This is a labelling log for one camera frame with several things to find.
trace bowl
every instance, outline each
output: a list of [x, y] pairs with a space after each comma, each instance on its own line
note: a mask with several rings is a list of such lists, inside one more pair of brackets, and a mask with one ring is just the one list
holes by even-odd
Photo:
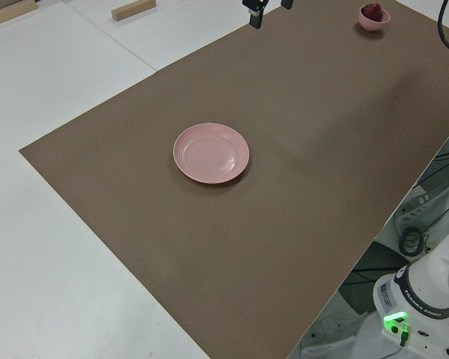
[[363, 13], [362, 13], [363, 7], [361, 7], [359, 9], [358, 21], [359, 21], [359, 25], [361, 25], [361, 27], [364, 30], [371, 31], [371, 32], [379, 31], [379, 30], [386, 28], [389, 25], [389, 23], [391, 22], [391, 16], [389, 15], [389, 13], [386, 10], [382, 9], [382, 20], [381, 21], [373, 21], [363, 15]]

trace white table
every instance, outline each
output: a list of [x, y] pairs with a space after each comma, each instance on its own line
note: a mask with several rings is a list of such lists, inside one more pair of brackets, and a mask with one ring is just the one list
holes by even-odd
[[[64, 2], [0, 25], [0, 358], [205, 359], [18, 149], [244, 25], [247, 11], [158, 0], [114, 22], [129, 0]], [[439, 12], [440, 1], [402, 2]]]

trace black band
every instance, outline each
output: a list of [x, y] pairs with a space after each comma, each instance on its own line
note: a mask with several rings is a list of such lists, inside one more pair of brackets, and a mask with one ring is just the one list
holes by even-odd
[[399, 285], [403, 297], [407, 300], [407, 302], [416, 309], [419, 313], [432, 318], [432, 319], [446, 319], [449, 318], [449, 308], [447, 309], [439, 309], [431, 307], [424, 303], [412, 290], [411, 284], [409, 282], [409, 266], [406, 266], [404, 269], [403, 275], [397, 277], [397, 274], [394, 276], [394, 282]]

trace pink plate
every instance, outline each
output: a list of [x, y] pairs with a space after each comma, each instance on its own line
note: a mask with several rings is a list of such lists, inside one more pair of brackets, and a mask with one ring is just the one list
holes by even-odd
[[249, 149], [234, 129], [218, 123], [200, 123], [178, 136], [173, 157], [178, 168], [195, 181], [223, 183], [243, 172]]

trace green light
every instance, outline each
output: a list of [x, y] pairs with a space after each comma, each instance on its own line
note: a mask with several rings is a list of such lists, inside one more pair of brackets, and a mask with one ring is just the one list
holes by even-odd
[[[392, 327], [398, 325], [409, 317], [409, 314], [406, 312], [399, 312], [395, 314], [390, 314], [383, 318], [384, 326], [388, 331], [392, 331]], [[407, 331], [407, 324], [404, 323], [404, 330]]]
[[405, 319], [407, 317], [408, 317], [408, 314], [406, 312], [399, 312], [399, 313], [391, 314], [389, 316], [385, 316], [384, 317], [384, 321], [385, 322], [391, 322], [391, 321], [393, 321], [395, 319], [399, 319], [399, 318]]

